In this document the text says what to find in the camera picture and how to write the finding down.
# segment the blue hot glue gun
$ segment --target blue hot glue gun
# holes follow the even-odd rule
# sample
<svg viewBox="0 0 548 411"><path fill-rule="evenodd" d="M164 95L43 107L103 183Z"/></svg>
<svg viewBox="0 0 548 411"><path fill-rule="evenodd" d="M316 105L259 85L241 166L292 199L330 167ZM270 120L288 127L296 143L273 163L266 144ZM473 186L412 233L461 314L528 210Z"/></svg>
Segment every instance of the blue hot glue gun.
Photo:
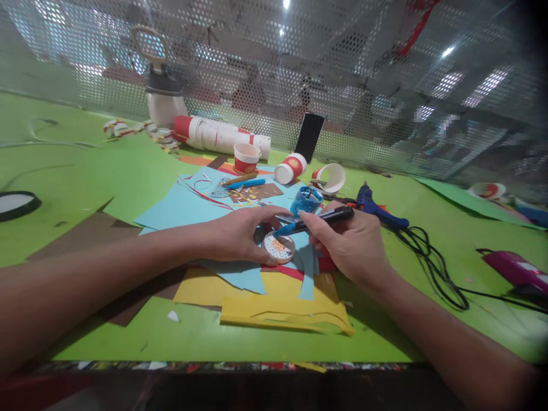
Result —
<svg viewBox="0 0 548 411"><path fill-rule="evenodd" d="M375 204L373 201L373 191L371 191L367 182L364 182L364 185L361 186L360 191L358 192L356 209L377 216L381 223L386 224L390 228L402 229L409 227L409 220L394 217L392 214L387 213Z"/></svg>

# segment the perforated metal screen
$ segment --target perforated metal screen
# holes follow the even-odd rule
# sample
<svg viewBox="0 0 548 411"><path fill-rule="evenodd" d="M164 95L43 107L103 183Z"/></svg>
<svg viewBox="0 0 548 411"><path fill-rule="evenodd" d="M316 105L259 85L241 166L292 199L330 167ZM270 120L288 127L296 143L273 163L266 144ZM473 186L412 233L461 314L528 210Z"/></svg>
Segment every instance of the perforated metal screen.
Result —
<svg viewBox="0 0 548 411"><path fill-rule="evenodd" d="M0 0L0 88L148 118L130 28L169 44L189 112L316 156L548 202L545 74L512 1Z"/></svg>

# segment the smartphone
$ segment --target smartphone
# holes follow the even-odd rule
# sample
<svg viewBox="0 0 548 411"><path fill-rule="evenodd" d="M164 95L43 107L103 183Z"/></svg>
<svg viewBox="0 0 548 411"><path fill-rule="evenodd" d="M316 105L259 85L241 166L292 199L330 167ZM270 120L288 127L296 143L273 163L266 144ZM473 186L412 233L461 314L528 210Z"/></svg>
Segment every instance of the smartphone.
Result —
<svg viewBox="0 0 548 411"><path fill-rule="evenodd" d="M316 149L316 144L318 143L318 138L320 138L324 122L325 118L317 114L306 113L303 117L295 152L302 155L308 164L312 161L312 155Z"/></svg>

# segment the right hand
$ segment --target right hand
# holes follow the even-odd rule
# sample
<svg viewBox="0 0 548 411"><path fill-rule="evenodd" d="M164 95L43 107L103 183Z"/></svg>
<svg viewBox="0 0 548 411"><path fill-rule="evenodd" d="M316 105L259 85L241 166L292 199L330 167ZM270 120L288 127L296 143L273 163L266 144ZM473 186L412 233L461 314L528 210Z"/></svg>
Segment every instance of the right hand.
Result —
<svg viewBox="0 0 548 411"><path fill-rule="evenodd" d="M323 212L342 207L333 201ZM321 251L326 248L339 270L365 291L382 291L399 274L390 265L382 243L377 217L356 211L354 217L333 225L318 216L301 211L299 217L311 233L311 243Z"/></svg>

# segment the yellow paper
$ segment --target yellow paper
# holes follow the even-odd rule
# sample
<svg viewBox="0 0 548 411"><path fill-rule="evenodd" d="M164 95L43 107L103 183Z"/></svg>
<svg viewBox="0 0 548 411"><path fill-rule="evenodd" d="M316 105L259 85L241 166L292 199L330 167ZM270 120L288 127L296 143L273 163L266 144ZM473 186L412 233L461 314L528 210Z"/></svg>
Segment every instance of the yellow paper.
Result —
<svg viewBox="0 0 548 411"><path fill-rule="evenodd" d="M302 368L311 369L313 371L318 371L318 372L321 372L322 374L327 372L327 368L324 368L316 364L311 364L310 362L293 362L292 364Z"/></svg>
<svg viewBox="0 0 548 411"><path fill-rule="evenodd" d="M289 327L329 332L328 323L348 335L355 333L348 321L345 305L339 300L334 282L322 273L314 278L314 301L297 297L302 282L279 272L261 273L267 294L245 298L226 297L221 321L238 324Z"/></svg>
<svg viewBox="0 0 548 411"><path fill-rule="evenodd" d="M173 301L220 307L223 305L225 297L243 298L248 295L253 295L253 293L231 286L212 271L205 268L190 268L184 275L184 280Z"/></svg>

